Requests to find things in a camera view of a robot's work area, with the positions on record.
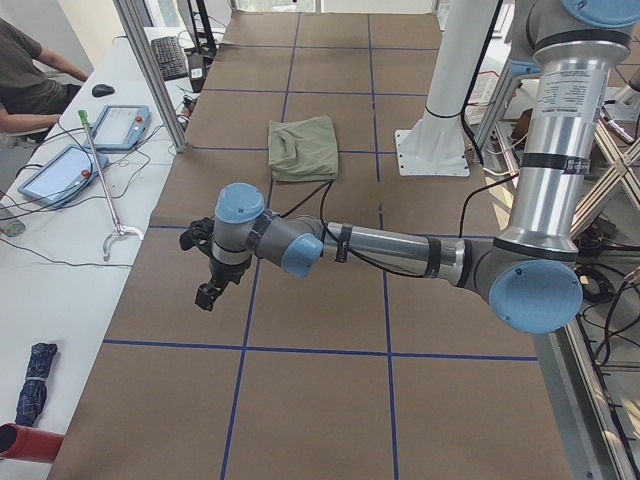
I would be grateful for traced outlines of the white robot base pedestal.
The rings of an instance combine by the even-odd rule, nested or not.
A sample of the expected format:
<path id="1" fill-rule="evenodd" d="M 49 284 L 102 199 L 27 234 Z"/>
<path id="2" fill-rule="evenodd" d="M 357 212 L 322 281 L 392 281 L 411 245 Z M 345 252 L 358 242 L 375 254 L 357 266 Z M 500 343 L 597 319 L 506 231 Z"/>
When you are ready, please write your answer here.
<path id="1" fill-rule="evenodd" d="M 395 132 L 400 175 L 470 175 L 462 120 L 500 8 L 499 1 L 451 3 L 423 116 Z"/>

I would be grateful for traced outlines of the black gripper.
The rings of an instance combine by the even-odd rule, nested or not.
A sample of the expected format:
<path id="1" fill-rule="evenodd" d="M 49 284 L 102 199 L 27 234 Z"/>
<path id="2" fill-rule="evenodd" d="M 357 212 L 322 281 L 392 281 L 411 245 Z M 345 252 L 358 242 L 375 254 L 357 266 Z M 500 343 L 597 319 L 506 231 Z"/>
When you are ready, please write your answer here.
<path id="1" fill-rule="evenodd" d="M 197 248 L 209 258 L 211 279 L 198 286 L 194 301 L 205 311 L 212 311 L 220 293 L 229 283 L 238 285 L 251 266 L 251 255 L 247 250 L 231 251 L 216 242 L 214 226 L 215 220 L 209 217 L 192 221 L 179 238 L 183 251 Z"/>

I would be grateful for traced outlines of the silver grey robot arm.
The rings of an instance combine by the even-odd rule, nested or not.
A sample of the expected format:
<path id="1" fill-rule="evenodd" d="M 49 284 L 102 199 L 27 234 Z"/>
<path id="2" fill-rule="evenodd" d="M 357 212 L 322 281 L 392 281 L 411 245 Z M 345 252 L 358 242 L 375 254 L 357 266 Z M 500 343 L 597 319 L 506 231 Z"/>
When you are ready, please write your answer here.
<path id="1" fill-rule="evenodd" d="M 219 192 L 244 182 L 291 218 L 408 234 L 451 236 L 464 197 L 484 181 L 403 176 L 394 133 L 412 124 L 433 77 L 442 34 L 432 14 L 237 12 L 224 35 L 190 129 L 191 147 L 166 185 L 156 216 L 177 223 L 213 213 Z M 270 122 L 326 115 L 334 123 L 339 174 L 327 182 L 280 181 L 268 167 Z M 362 263 L 322 260 L 299 279 L 268 261 L 254 263 L 211 311 L 193 300 L 208 277 L 200 253 L 175 252 L 172 289 L 159 312 L 193 337 L 232 343 L 256 313 L 263 328 L 313 332 L 382 327 L 382 273 Z"/>

